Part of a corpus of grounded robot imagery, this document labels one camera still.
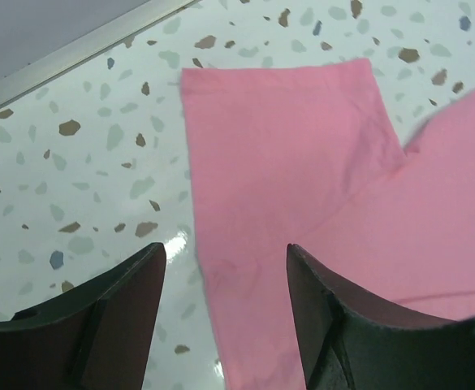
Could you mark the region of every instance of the white wall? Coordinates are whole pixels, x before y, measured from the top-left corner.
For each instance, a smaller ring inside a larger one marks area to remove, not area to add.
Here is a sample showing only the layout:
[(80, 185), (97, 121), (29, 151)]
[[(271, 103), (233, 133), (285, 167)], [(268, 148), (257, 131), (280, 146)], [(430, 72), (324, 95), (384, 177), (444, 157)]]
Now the white wall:
[(0, 80), (148, 0), (0, 0)]

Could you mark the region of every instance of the pink fabric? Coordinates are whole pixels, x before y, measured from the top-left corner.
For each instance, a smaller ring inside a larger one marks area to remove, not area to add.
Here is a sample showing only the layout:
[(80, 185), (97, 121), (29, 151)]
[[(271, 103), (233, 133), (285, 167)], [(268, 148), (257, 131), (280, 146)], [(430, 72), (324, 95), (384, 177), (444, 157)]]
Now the pink fabric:
[(197, 251), (229, 390), (304, 388), (289, 242), (405, 306), (475, 313), (475, 94), (406, 154), (366, 60), (187, 69), (182, 97)]

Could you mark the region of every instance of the wall trim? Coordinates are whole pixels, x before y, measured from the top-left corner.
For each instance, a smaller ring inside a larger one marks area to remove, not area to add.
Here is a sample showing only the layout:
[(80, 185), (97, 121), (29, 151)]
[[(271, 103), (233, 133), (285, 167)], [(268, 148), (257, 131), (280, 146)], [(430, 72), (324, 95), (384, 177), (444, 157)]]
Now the wall trim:
[(151, 0), (0, 80), (0, 109), (199, 0)]

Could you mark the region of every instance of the tiled floor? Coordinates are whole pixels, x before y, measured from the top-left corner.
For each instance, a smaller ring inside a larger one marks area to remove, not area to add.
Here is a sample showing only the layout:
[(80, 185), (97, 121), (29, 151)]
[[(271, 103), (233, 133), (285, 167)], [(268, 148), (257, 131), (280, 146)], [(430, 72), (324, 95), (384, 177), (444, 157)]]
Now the tiled floor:
[(181, 68), (362, 56), (405, 142), (475, 88), (475, 0), (204, 0), (1, 110), (0, 320), (164, 241), (144, 388), (224, 388), (196, 263)]

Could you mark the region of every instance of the white floor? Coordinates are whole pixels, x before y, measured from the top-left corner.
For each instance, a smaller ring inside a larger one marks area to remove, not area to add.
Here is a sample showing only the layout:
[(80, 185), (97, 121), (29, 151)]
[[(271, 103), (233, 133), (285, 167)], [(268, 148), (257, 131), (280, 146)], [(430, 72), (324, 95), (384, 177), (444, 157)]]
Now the white floor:
[(144, 388), (223, 389), (196, 262), (181, 68), (370, 57), (405, 142), (475, 88), (475, 1), (358, 3), (204, 0), (0, 110), (0, 320), (163, 241)]

